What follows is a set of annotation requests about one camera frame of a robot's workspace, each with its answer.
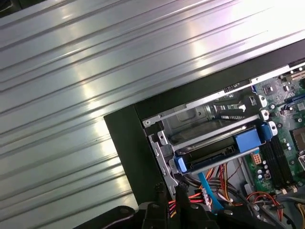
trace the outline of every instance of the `green circuit board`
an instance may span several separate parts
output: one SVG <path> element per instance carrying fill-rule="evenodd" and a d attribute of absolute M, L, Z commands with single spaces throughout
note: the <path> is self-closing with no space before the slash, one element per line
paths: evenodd
<path fill-rule="evenodd" d="M 267 110 L 277 125 L 278 137 L 282 143 L 282 149 L 284 150 L 291 174 L 299 186 L 305 184 L 305 176 L 304 170 L 298 161 L 299 151 L 295 146 L 291 131 L 305 126 L 305 109 L 303 109 L 305 99 L 292 105 L 292 110 L 283 110 L 283 108 L 286 105 L 287 99 L 305 94 L 304 84 L 305 80 L 289 82 L 285 81 L 283 76 L 279 76 L 255 85 L 257 93 L 267 98 Z M 257 171 L 264 171 L 264 165 L 256 165 L 251 156 L 246 156 L 245 161 L 248 164 L 257 191 L 275 192 L 272 178 L 265 179 L 264 176 L 263 178 L 258 178 Z"/>

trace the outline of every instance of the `black plastic part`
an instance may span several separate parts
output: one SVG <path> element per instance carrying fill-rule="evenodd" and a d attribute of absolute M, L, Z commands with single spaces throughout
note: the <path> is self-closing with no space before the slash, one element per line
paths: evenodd
<path fill-rule="evenodd" d="M 140 119 L 146 119 L 184 103 L 197 100 L 235 83 L 262 75 L 305 56 L 305 39 L 245 61 L 136 104 Z"/>
<path fill-rule="evenodd" d="M 118 206 L 75 227 L 74 229 L 132 228 L 129 225 L 134 225 L 132 219 L 134 214 L 134 209 L 128 206 Z"/>
<path fill-rule="evenodd" d="M 154 201 L 155 185 L 164 181 L 134 106 L 105 121 L 138 204 Z"/>

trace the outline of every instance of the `metal sheet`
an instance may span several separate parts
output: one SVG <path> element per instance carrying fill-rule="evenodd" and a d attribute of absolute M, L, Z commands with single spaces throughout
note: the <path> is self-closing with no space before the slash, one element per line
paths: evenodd
<path fill-rule="evenodd" d="M 0 20 L 0 227 L 135 207 L 103 116 L 305 38 L 298 0 L 48 0 Z"/>

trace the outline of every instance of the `yellow wire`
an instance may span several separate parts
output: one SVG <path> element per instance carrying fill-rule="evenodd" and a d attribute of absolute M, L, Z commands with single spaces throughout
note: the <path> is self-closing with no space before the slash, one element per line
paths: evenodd
<path fill-rule="evenodd" d="M 174 211 L 172 214 L 171 214 L 171 218 L 174 216 L 174 215 L 176 215 L 176 211 Z"/>
<path fill-rule="evenodd" d="M 227 174 L 227 164 L 224 163 L 224 194 L 227 200 L 230 200 L 229 195 L 228 195 L 228 191 L 227 191 L 227 178 L 225 177 L 225 175 Z"/>
<path fill-rule="evenodd" d="M 301 213 L 301 215 L 302 215 L 302 218 L 303 218 L 302 229 L 304 229 L 304 228 L 305 228 L 305 214 L 304 214 L 304 208 L 303 208 L 303 206 L 302 206 L 301 204 L 297 204 L 296 206 L 297 206 L 297 208 L 299 209 L 299 211 L 300 211 L 300 213 Z"/>

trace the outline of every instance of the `metal bracket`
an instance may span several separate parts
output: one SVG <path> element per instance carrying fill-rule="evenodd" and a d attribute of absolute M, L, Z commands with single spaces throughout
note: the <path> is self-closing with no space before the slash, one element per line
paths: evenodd
<path fill-rule="evenodd" d="M 164 157 L 163 157 L 163 154 L 162 154 L 162 151 L 160 149 L 158 142 L 153 141 L 152 135 L 148 136 L 148 139 L 150 141 L 153 152 L 154 152 L 157 162 L 159 164 L 159 167 L 162 172 L 165 183 L 170 191 L 172 198 L 174 199 L 175 186 L 178 185 L 178 182 L 171 176 L 171 174 L 170 174 L 171 169 L 167 166 L 167 164 L 164 160 Z"/>

